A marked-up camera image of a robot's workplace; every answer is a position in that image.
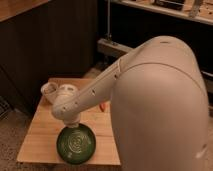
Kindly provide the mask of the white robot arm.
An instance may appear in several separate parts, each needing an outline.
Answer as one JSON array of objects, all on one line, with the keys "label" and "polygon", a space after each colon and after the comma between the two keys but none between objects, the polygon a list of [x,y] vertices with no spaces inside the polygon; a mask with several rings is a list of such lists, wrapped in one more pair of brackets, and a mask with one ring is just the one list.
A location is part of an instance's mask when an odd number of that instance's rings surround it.
[{"label": "white robot arm", "polygon": [[196,57],[184,41],[157,36],[120,57],[96,79],[52,107],[71,117],[110,103],[122,171],[203,171],[209,103]]}]

